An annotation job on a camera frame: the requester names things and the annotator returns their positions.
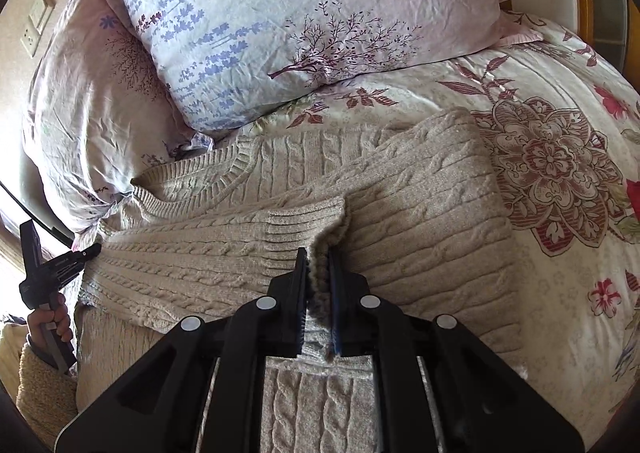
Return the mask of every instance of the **brown fuzzy jacket sleeve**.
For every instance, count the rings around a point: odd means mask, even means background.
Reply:
[[[76,380],[47,365],[25,345],[16,406],[41,441],[53,450],[58,433],[78,414]]]

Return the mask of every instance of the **beige cable knit sweater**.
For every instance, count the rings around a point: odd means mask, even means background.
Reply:
[[[339,242],[345,266],[373,293],[419,317],[451,313],[519,363],[511,230],[464,109],[405,129],[240,139],[154,168],[98,238],[102,253],[87,265],[81,299],[158,331],[193,313],[233,313],[308,248],[314,298],[304,353],[270,363],[265,451],[374,447],[370,365],[331,357],[328,245]]]

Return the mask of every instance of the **person's hand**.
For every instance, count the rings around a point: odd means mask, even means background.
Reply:
[[[71,318],[69,317],[65,302],[65,296],[62,293],[59,293],[58,303],[60,303],[60,306],[55,312],[52,310],[37,308],[27,316],[27,325],[29,326],[31,342],[42,351],[47,351],[47,342],[40,330],[41,323],[50,323],[55,321],[58,324],[56,332],[62,339],[62,342],[68,343],[73,339],[74,333],[70,328]]]

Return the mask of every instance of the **beige wall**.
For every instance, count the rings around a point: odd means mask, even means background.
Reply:
[[[12,191],[17,191],[16,150],[21,144],[22,112],[27,104],[31,77],[68,0],[53,0],[53,14],[32,59],[22,46],[20,36],[34,1],[9,0],[0,13],[0,180]]]

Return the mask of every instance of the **floral pillow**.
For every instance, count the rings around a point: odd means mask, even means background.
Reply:
[[[193,130],[106,1],[69,0],[34,76],[23,133],[49,205],[80,232],[133,177],[175,160]]]
[[[501,0],[108,0],[211,135],[323,84],[476,52]]]

